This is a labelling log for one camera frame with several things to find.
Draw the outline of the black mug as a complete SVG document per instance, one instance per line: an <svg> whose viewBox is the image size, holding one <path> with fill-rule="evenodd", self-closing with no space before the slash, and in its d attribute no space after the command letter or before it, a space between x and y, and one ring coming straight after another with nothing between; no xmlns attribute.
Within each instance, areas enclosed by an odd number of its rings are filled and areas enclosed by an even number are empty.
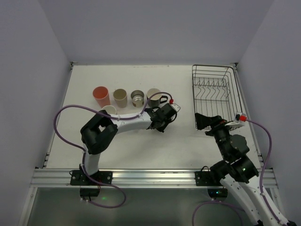
<svg viewBox="0 0 301 226"><path fill-rule="evenodd" d="M168 101L168 97L161 94L161 91L156 88L149 89L146 97L149 107L158 107Z"/></svg>

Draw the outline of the metal cup with cream label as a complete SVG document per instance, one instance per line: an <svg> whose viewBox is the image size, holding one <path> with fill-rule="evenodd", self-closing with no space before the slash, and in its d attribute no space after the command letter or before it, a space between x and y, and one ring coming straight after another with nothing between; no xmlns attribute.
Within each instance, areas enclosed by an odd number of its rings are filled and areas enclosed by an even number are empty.
<svg viewBox="0 0 301 226"><path fill-rule="evenodd" d="M144 106L144 93L141 90L134 90L131 93L131 100L134 107L141 108Z"/></svg>

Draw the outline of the beige plastic cup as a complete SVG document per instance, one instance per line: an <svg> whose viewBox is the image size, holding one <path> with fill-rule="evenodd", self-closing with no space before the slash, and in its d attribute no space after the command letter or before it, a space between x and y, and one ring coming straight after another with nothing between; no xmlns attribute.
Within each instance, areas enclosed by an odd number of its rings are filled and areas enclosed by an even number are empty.
<svg viewBox="0 0 301 226"><path fill-rule="evenodd" d="M127 92L124 89L117 89L113 92L113 98L119 108L127 106Z"/></svg>

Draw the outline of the pink ceramic mug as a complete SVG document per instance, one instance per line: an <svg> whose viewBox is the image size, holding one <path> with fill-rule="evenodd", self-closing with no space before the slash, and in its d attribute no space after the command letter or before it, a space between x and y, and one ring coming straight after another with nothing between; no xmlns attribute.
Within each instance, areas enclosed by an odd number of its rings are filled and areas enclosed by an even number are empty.
<svg viewBox="0 0 301 226"><path fill-rule="evenodd" d="M112 105L106 105L102 108L102 110L105 110L108 114L117 114L117 109Z"/></svg>

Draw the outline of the tall pink plastic cup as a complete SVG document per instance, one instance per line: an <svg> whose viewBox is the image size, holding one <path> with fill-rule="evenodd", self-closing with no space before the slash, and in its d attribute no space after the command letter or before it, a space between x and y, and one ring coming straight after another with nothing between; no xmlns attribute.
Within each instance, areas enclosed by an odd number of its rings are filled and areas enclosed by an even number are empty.
<svg viewBox="0 0 301 226"><path fill-rule="evenodd" d="M100 105L100 107L104 107L107 105L110 105L110 97L109 97L109 91L104 86L96 87L93 90L93 97L97 101L97 103Z"/></svg>

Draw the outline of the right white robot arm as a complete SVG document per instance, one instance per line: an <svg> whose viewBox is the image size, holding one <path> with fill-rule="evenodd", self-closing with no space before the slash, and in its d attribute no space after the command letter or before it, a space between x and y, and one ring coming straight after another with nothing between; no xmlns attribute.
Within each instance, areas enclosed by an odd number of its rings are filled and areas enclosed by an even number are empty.
<svg viewBox="0 0 301 226"><path fill-rule="evenodd" d="M226 121L221 116L195 114L198 130L210 128L205 134L214 137L222 155L222 161L210 167L209 171L195 172L196 177L220 183L240 204L254 226L294 226L277 208L263 185L265 168L255 167L246 155L249 152L246 138L230 134L232 128L244 126L250 119L243 113L236 113L234 120Z"/></svg>

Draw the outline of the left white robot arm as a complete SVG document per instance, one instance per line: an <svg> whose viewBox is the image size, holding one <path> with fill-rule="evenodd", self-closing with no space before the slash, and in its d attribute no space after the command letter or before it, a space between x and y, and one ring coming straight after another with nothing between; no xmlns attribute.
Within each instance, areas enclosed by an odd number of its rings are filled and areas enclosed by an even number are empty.
<svg viewBox="0 0 301 226"><path fill-rule="evenodd" d="M108 114L101 110L80 130L85 154L82 166L88 175L98 171L100 154L105 151L113 138L120 133L139 129L156 129L163 132L172 123L180 110L177 104L167 103L162 107L145 108L141 114L123 116Z"/></svg>

